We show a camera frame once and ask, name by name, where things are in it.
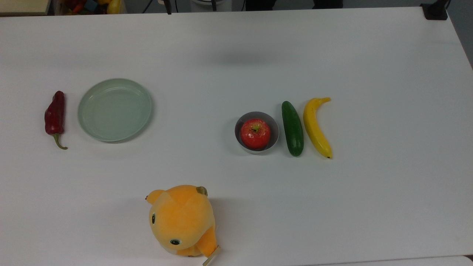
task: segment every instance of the white table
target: white table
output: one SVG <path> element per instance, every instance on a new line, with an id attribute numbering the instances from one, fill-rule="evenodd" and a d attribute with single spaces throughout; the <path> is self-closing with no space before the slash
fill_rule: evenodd
<path id="1" fill-rule="evenodd" d="M 217 265 L 289 266 L 473 253 L 473 71 L 421 8 L 0 18 L 2 265 L 200 265 L 148 225 L 154 189 L 207 187 Z M 145 86 L 153 120 L 122 144 L 77 121 L 114 77 Z M 44 132 L 67 98 L 58 149 Z M 313 97 L 333 160 L 282 134 L 245 153 L 234 124 Z"/>
<path id="2" fill-rule="evenodd" d="M 473 262 L 466 257 L 436 257 L 402 259 L 388 261 L 370 261 L 344 263 L 343 266 L 473 266 Z"/>

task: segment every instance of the gray floor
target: gray floor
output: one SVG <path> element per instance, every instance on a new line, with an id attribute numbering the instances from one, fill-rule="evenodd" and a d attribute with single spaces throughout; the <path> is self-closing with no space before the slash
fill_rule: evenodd
<path id="1" fill-rule="evenodd" d="M 142 13 L 149 0 L 125 0 L 128 13 Z M 421 3 L 435 0 L 344 0 L 344 8 L 418 7 Z M 239 12 L 243 0 L 232 0 L 232 11 Z M 274 10 L 311 9 L 312 0 L 277 0 Z M 179 12 L 191 12 L 190 0 L 177 0 Z M 164 5 L 153 0 L 146 13 L 165 13 Z M 473 0 L 452 0 L 448 7 L 449 16 L 473 67 Z"/>

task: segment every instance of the plastic fruit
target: plastic fruit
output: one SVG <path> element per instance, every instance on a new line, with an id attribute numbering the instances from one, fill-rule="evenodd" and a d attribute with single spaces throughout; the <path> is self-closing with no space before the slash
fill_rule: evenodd
<path id="1" fill-rule="evenodd" d="M 330 98 L 313 98 L 311 99 L 304 108 L 304 126 L 306 127 L 307 134 L 309 135 L 312 144 L 315 146 L 317 151 L 327 158 L 332 158 L 332 148 L 328 143 L 328 140 L 324 136 L 322 130 L 320 130 L 317 122 L 316 112 L 317 109 L 326 102 L 329 102 Z"/>
<path id="2" fill-rule="evenodd" d="M 254 118 L 243 123 L 240 130 L 240 137 L 246 147 L 258 150 L 268 145 L 271 130 L 265 121 Z"/>

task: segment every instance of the black object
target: black object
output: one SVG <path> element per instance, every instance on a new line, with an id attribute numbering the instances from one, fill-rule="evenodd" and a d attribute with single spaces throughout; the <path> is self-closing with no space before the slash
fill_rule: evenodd
<path id="1" fill-rule="evenodd" d="M 171 1 L 170 0 L 164 0 L 164 6 L 166 7 L 166 12 L 168 15 L 171 15 Z"/>
<path id="2" fill-rule="evenodd" d="M 148 5 L 146 6 L 145 10 L 143 10 L 143 13 L 145 13 L 149 6 L 151 5 L 151 3 L 153 2 L 153 0 L 149 0 L 149 3 Z M 171 15 L 171 1 L 170 0 L 164 0 L 164 6 L 166 7 L 166 12 L 168 13 L 168 15 Z"/>
<path id="3" fill-rule="evenodd" d="M 433 4 L 420 4 L 424 11 L 424 16 L 428 20 L 447 20 L 447 8 L 450 5 L 450 0 L 437 0 Z"/>
<path id="4" fill-rule="evenodd" d="M 272 10 L 276 0 L 246 0 L 246 11 L 267 11 Z"/>
<path id="5" fill-rule="evenodd" d="M 149 6 L 151 5 L 152 2 L 153 2 L 153 0 L 149 0 L 149 3 L 146 6 L 145 10 L 143 10 L 142 14 L 144 14 L 148 10 L 148 8 L 149 8 Z"/>
<path id="6" fill-rule="evenodd" d="M 314 0 L 312 9 L 342 9 L 343 0 Z"/>

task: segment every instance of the stuffed animal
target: stuffed animal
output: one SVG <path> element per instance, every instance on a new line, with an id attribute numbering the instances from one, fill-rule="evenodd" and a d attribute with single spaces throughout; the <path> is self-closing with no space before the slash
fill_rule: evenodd
<path id="1" fill-rule="evenodd" d="M 169 253 L 210 257 L 218 248 L 215 218 L 203 186 L 182 185 L 155 190 L 146 200 L 152 204 L 149 224 L 154 236 Z"/>

